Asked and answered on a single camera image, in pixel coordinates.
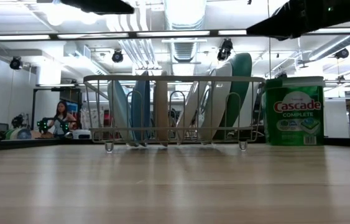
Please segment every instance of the table surface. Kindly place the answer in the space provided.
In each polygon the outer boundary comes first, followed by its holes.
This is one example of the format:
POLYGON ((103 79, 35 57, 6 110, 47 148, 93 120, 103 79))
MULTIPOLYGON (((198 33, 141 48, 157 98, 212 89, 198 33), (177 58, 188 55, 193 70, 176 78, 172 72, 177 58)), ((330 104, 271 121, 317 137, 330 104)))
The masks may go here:
POLYGON ((0 223, 350 224, 350 148, 0 151, 0 223))

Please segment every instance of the rack foot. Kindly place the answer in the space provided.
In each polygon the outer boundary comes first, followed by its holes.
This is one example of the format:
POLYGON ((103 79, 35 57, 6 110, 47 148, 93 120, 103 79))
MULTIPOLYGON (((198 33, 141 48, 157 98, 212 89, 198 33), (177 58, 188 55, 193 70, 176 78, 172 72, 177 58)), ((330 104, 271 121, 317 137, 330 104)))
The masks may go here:
POLYGON ((238 142, 238 146, 242 152, 245 152, 247 151, 247 148, 248 148, 248 142, 247 141, 238 142))
POLYGON ((104 148, 106 150, 106 153, 113 153, 113 150, 114 150, 114 143, 108 143, 106 142, 104 144, 104 148))

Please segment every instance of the product label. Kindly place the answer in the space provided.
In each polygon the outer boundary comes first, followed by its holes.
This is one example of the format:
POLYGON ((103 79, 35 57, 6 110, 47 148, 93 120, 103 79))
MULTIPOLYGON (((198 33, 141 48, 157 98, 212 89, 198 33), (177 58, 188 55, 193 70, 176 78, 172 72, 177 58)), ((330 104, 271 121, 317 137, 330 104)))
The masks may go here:
POLYGON ((263 96, 265 135, 273 145, 322 145, 323 88, 274 88, 263 96))

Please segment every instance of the cascade complete container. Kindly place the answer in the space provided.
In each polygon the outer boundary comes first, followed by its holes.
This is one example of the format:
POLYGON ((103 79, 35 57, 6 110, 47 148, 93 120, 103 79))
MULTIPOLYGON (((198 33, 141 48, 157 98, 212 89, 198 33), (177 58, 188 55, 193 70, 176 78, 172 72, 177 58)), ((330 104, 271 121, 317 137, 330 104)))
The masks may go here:
POLYGON ((266 141, 319 146, 324 141, 323 77, 267 80, 262 96, 266 141))

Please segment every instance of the long dark hair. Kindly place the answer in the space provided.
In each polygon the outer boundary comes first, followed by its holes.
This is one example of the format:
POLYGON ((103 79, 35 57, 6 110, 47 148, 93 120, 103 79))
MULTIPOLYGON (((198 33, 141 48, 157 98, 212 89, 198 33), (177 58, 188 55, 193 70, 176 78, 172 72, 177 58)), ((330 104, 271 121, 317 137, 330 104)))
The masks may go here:
POLYGON ((58 104, 57 104, 57 106, 56 106, 56 116, 55 116, 56 118, 60 115, 60 112, 59 112, 59 110, 58 110, 59 104, 64 105, 63 118, 62 118, 62 119, 64 119, 65 117, 67 117, 67 102, 66 102, 66 101, 63 101, 63 100, 61 100, 60 102, 58 102, 58 104))

